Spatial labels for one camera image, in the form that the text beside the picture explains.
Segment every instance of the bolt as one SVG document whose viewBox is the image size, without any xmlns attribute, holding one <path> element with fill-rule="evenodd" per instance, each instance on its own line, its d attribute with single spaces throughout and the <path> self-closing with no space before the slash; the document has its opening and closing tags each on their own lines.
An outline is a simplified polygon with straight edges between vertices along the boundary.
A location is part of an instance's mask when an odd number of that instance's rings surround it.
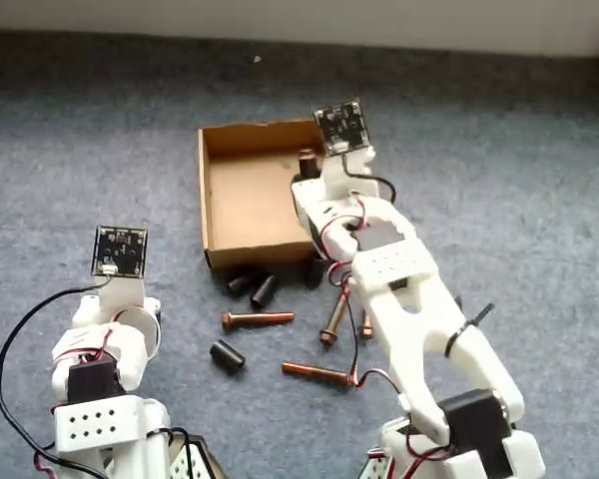
<svg viewBox="0 0 599 479">
<path fill-rule="evenodd" d="M 317 154 L 313 148 L 304 148 L 299 150 L 298 158 L 300 161 L 304 160 L 317 160 Z"/>
<path fill-rule="evenodd" d="M 225 330 L 231 330 L 242 326 L 270 326 L 291 322 L 295 317 L 289 311 L 253 312 L 246 314 L 234 314 L 230 311 L 225 311 L 222 313 L 222 327 Z"/>
<path fill-rule="evenodd" d="M 309 376 L 319 381 L 328 382 L 343 387 L 350 386 L 350 377 L 345 371 L 325 369 L 323 367 L 311 366 L 310 364 L 301 364 L 299 362 L 283 362 L 282 372 L 284 374 Z"/>
<path fill-rule="evenodd" d="M 348 301 L 348 295 L 350 290 L 345 288 L 339 294 L 339 298 L 337 299 L 337 303 L 332 309 L 332 313 L 328 317 L 328 322 L 326 326 L 319 332 L 319 340 L 324 346 L 333 346 L 337 341 L 337 327 L 339 326 L 339 322 L 343 317 L 343 312 L 346 308 L 346 302 Z"/>
<path fill-rule="evenodd" d="M 370 323 L 370 315 L 367 312 L 363 314 L 363 324 L 357 328 L 357 335 L 361 339 L 372 338 L 372 324 Z"/>
</svg>

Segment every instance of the connector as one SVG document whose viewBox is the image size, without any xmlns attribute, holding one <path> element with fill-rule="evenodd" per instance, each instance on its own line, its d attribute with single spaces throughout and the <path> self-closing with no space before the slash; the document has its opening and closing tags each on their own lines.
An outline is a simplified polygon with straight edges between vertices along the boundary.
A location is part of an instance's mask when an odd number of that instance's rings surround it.
<svg viewBox="0 0 599 479">
<path fill-rule="evenodd" d="M 103 264 L 100 271 L 104 276 L 115 276 L 118 273 L 118 267 L 114 264 Z"/>
</svg>

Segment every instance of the black cable tie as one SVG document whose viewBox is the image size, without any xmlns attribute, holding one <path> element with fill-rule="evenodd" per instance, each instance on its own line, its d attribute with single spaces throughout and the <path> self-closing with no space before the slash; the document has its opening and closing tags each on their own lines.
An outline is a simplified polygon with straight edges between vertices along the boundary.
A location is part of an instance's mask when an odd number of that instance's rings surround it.
<svg viewBox="0 0 599 479">
<path fill-rule="evenodd" d="M 486 304 L 486 307 L 479 311 L 479 313 L 477 313 L 477 315 L 470 320 L 470 323 L 474 326 L 478 326 L 483 318 L 486 317 L 488 313 L 494 309 L 494 307 L 495 305 L 492 302 L 489 302 Z"/>
<path fill-rule="evenodd" d="M 484 307 L 481 311 L 479 311 L 479 313 L 477 313 L 475 317 L 473 317 L 472 319 L 468 319 L 466 322 L 464 322 L 461 325 L 461 327 L 457 329 L 456 332 L 448 338 L 448 342 L 446 343 L 446 350 L 443 352 L 443 355 L 446 357 L 450 357 L 450 351 L 452 349 L 452 346 L 454 346 L 455 342 L 457 341 L 457 339 L 459 339 L 459 336 L 463 333 L 463 331 L 465 331 L 468 328 L 468 326 L 477 327 L 479 323 L 483 320 L 483 318 L 486 317 L 494 307 L 495 305 L 492 302 L 489 302 L 488 304 L 486 304 L 486 307 Z"/>
</svg>

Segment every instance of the circuit board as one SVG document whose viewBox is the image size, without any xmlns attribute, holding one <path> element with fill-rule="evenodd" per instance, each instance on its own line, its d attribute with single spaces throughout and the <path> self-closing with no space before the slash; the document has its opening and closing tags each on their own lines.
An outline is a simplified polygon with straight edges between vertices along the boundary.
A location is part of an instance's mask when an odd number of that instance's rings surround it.
<svg viewBox="0 0 599 479">
<path fill-rule="evenodd" d="M 370 145 L 359 100 L 350 100 L 313 113 L 321 132 L 326 155 L 341 155 Z"/>
<path fill-rule="evenodd" d="M 118 267 L 115 276 L 144 277 L 147 231 L 139 228 L 98 227 L 93 246 L 91 274 L 102 276 L 102 266 Z"/>
</svg>

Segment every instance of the black plastic part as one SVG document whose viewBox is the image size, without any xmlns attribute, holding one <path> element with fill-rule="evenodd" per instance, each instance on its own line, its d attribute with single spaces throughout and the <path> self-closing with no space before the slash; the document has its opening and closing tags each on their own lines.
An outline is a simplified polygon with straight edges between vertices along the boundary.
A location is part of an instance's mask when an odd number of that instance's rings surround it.
<svg viewBox="0 0 599 479">
<path fill-rule="evenodd" d="M 382 222 L 370 225 L 361 230 L 351 233 L 352 237 L 357 240 L 360 251 L 368 251 L 377 247 L 393 244 L 394 242 L 402 241 L 405 236 L 397 231 L 395 225 L 391 222 Z"/>
<path fill-rule="evenodd" d="M 140 228 L 98 227 L 93 245 L 91 274 L 101 276 L 102 266 L 114 264 L 117 277 L 144 277 L 148 233 Z"/>
<path fill-rule="evenodd" d="M 118 381 L 116 361 L 104 355 L 97 361 L 76 364 L 69 368 L 68 404 L 97 401 L 122 396 L 126 391 Z"/>
<path fill-rule="evenodd" d="M 251 296 L 251 306 L 253 309 L 264 309 L 267 307 L 278 290 L 279 285 L 278 279 L 273 274 L 269 274 Z"/>
<path fill-rule="evenodd" d="M 317 159 L 311 160 L 298 160 L 299 162 L 299 175 L 303 180 L 314 180 L 319 178 L 321 171 L 317 166 Z"/>
<path fill-rule="evenodd" d="M 228 374 L 236 374 L 247 362 L 232 346 L 221 339 L 213 343 L 209 352 L 211 353 L 213 362 Z"/>
<path fill-rule="evenodd" d="M 317 254 L 312 255 L 303 265 L 303 283 L 308 289 L 316 289 L 323 280 L 325 261 Z"/>
<path fill-rule="evenodd" d="M 227 290 L 232 296 L 239 296 L 253 286 L 258 279 L 262 277 L 262 273 L 256 269 L 247 269 L 241 271 L 237 276 L 227 283 Z"/>
<path fill-rule="evenodd" d="M 440 401 L 439 407 L 446 416 L 456 454 L 476 450 L 488 479 L 512 476 L 501 443 L 510 436 L 510 425 L 492 391 L 473 389 Z"/>
</svg>

